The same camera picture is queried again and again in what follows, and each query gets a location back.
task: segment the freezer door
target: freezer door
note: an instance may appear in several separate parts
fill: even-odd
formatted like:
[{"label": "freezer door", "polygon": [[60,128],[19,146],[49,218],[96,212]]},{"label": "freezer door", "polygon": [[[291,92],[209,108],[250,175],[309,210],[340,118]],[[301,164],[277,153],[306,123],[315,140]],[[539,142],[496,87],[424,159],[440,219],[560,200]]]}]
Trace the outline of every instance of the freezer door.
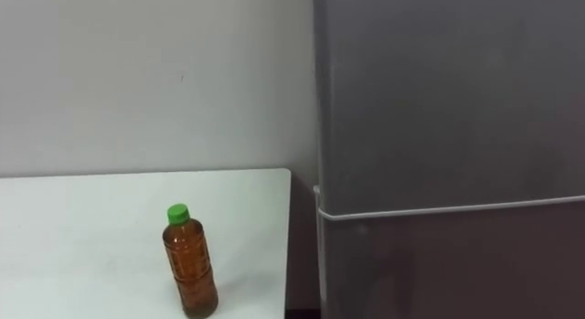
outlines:
[{"label": "freezer door", "polygon": [[585,318],[584,209],[321,219],[324,319]]},{"label": "freezer door", "polygon": [[323,210],[585,194],[585,0],[314,0]]}]

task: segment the gray refrigerator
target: gray refrigerator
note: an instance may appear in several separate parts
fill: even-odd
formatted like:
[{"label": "gray refrigerator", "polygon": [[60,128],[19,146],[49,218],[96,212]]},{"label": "gray refrigerator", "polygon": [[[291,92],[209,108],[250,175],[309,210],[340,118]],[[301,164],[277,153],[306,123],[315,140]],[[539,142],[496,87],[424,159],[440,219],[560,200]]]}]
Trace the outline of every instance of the gray refrigerator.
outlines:
[{"label": "gray refrigerator", "polygon": [[585,0],[314,0],[325,319],[585,318]]}]

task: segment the green bottle cap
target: green bottle cap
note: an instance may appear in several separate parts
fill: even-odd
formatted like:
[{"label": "green bottle cap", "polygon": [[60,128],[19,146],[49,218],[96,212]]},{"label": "green bottle cap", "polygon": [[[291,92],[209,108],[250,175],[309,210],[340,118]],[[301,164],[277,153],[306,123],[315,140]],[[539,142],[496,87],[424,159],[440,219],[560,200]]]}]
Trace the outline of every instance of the green bottle cap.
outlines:
[{"label": "green bottle cap", "polygon": [[189,209],[185,204],[172,205],[167,211],[168,222],[172,225],[180,225],[187,222],[191,217],[189,216]]}]

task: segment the white wall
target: white wall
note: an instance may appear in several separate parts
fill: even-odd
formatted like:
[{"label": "white wall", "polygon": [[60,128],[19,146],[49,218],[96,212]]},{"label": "white wall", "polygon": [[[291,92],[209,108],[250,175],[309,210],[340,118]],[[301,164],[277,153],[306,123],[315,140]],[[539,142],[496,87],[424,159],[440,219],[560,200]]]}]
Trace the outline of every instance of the white wall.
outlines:
[{"label": "white wall", "polygon": [[0,0],[0,176],[287,166],[314,184],[312,18],[312,0]]}]

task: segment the refrigerator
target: refrigerator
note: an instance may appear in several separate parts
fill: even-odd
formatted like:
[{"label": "refrigerator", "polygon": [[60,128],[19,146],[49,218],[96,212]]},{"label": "refrigerator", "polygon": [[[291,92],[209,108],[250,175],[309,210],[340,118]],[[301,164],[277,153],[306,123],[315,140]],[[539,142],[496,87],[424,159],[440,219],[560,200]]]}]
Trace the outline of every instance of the refrigerator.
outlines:
[{"label": "refrigerator", "polygon": [[324,319],[585,318],[585,0],[314,0]]}]

